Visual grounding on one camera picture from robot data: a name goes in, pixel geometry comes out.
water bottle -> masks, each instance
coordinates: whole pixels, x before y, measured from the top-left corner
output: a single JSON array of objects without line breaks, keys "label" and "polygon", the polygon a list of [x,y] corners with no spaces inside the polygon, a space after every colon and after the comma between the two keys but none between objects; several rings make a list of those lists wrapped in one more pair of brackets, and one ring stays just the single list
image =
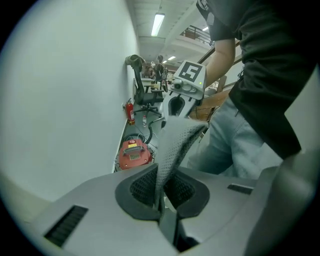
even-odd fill
[{"label": "water bottle", "polygon": [[142,118],[142,125],[143,125],[143,127],[147,126],[147,117],[145,115]]}]

jeans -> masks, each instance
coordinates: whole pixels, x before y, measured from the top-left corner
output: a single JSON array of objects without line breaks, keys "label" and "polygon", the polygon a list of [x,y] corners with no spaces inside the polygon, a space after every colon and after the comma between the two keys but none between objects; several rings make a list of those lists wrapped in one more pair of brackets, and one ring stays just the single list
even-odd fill
[{"label": "jeans", "polygon": [[211,174],[258,179],[283,160],[260,138],[228,97],[190,156],[188,168]]}]

black office chair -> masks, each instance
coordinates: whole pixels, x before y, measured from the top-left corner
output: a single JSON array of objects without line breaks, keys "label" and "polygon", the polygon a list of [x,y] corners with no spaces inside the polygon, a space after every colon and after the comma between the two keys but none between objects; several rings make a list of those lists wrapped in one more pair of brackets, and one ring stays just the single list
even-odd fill
[{"label": "black office chair", "polygon": [[134,95],[134,101],[141,106],[141,109],[134,111],[134,114],[137,112],[146,111],[146,114],[148,112],[155,113],[161,117],[161,113],[158,112],[158,108],[153,106],[155,103],[163,102],[164,98],[162,96],[162,93],[164,90],[161,89],[151,89],[151,92],[148,92],[149,87],[145,88],[141,81],[140,76],[140,69],[139,68],[133,68],[134,70],[134,76],[136,80],[136,92]]}]

fluorescent light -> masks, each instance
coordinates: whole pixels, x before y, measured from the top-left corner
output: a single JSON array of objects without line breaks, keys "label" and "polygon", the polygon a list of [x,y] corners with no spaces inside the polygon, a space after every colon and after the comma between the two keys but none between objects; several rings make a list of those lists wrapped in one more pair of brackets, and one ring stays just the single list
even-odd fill
[{"label": "fluorescent light", "polygon": [[155,14],[151,36],[156,37],[158,35],[161,24],[164,21],[164,18],[165,18],[165,15],[163,13]]}]

red fire extinguisher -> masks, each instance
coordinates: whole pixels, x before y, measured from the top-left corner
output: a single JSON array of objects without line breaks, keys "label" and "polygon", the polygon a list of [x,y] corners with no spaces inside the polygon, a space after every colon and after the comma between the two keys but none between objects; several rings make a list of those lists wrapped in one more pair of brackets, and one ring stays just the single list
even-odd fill
[{"label": "red fire extinguisher", "polygon": [[131,103],[131,98],[125,104],[126,117],[128,118],[129,125],[135,124],[134,105]]}]

